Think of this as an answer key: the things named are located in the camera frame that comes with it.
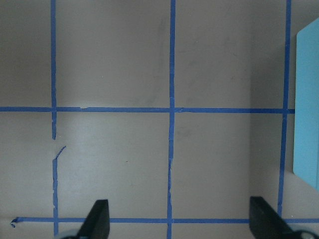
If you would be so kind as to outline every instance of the blue object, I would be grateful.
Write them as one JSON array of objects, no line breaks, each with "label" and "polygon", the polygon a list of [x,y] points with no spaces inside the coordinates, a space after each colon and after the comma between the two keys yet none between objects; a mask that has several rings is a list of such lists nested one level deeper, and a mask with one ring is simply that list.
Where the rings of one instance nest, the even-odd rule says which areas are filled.
[{"label": "blue object", "polygon": [[319,191],[319,18],[297,34],[294,173]]}]

